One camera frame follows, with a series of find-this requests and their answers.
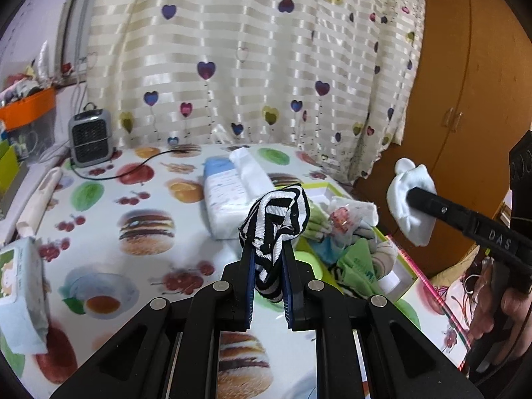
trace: space heater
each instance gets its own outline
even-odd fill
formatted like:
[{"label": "space heater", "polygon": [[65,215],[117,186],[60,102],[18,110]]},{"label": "space heater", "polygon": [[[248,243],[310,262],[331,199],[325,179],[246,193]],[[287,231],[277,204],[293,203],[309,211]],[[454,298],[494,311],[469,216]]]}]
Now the space heater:
[{"label": "space heater", "polygon": [[109,160],[113,154],[111,114],[106,109],[86,109],[68,122],[70,154],[78,168]]}]

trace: white package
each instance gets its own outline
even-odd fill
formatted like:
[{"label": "white package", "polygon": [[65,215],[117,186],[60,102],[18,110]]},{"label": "white package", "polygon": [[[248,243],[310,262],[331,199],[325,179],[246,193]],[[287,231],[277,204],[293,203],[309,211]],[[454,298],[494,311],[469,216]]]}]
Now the white package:
[{"label": "white package", "polygon": [[229,157],[205,161],[203,189],[211,233],[227,240],[238,238],[253,203],[275,187],[253,156],[239,148]]},{"label": "white package", "polygon": [[0,250],[0,329],[15,354],[45,354],[43,260],[32,238]]}]

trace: orange storage box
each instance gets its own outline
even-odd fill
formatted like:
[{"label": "orange storage box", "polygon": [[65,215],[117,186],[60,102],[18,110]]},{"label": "orange storage box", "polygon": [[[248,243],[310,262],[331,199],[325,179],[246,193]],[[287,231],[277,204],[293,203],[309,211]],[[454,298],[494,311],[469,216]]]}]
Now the orange storage box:
[{"label": "orange storage box", "polygon": [[55,89],[51,87],[0,108],[0,119],[4,120],[9,132],[30,124],[53,108],[55,108]]}]

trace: window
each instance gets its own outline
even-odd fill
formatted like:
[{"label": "window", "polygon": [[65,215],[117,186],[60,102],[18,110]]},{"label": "window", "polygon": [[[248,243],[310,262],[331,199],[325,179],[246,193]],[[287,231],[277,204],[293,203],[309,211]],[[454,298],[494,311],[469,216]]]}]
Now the window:
[{"label": "window", "polygon": [[86,79],[90,19],[95,0],[66,0],[59,24],[55,71],[63,74],[63,85]]}]

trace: wall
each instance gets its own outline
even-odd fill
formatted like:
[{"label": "wall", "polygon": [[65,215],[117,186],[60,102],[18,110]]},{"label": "wall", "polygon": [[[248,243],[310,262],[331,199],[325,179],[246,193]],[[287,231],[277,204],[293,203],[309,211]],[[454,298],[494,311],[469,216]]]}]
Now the wall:
[{"label": "wall", "polygon": [[42,44],[49,45],[54,68],[59,21],[66,0],[26,0],[0,39],[0,80],[36,58]]}]

